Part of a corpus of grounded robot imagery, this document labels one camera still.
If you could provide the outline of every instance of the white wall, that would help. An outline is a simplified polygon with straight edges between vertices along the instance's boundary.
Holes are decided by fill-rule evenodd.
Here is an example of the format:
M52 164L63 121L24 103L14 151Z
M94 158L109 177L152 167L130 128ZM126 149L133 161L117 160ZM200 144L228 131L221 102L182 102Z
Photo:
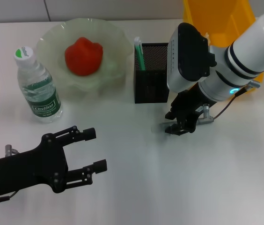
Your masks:
M256 16L264 0L249 0ZM183 0L46 0L52 21L76 17L106 20L182 18ZM48 21L44 0L0 0L0 22Z

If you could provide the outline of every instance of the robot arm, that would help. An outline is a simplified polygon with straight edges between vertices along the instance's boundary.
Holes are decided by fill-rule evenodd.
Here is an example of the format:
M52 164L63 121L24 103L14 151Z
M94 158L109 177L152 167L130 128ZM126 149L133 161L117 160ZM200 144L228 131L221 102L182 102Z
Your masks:
M43 135L39 146L27 152L18 153L7 145L6 157L0 158L0 195L17 192L37 184L47 184L55 193L92 184L93 173L107 170L106 160L68 171L63 147L73 142L95 138L94 128L80 132L74 126L55 134ZM10 196L0 197L0 202L9 198Z
M168 88L179 92L165 116L177 119L165 129L169 134L194 132L205 105L258 87L253 79L264 72L264 15L228 48L208 49L206 39L193 29L180 24L168 45Z

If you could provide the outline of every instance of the red tomato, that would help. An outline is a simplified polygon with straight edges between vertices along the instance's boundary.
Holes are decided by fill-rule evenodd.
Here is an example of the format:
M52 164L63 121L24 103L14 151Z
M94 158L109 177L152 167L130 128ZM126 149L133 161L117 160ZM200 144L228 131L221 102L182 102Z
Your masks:
M102 57L103 47L99 43L92 43L85 37L79 38L65 51L67 67L78 76L88 76L97 71Z

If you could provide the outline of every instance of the bottle label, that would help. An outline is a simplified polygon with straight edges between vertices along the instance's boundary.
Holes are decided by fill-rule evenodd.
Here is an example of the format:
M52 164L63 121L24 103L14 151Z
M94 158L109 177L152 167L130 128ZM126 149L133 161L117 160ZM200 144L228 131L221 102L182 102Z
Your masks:
M56 89L54 91L54 94L45 101L31 102L27 100L27 102L33 113L39 117L52 116L58 112L61 106L61 102L56 92Z

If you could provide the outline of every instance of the green glass bowl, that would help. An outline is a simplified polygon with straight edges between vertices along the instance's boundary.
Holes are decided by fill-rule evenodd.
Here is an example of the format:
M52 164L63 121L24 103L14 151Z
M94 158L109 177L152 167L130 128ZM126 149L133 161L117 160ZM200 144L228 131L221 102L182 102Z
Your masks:
M66 48L80 37L103 46L100 68L85 77L73 74L65 62ZM58 88L77 87L82 91L92 91L125 75L126 58L133 48L125 33L112 23L78 18L63 22L45 33L37 43L36 52L38 61L49 70Z

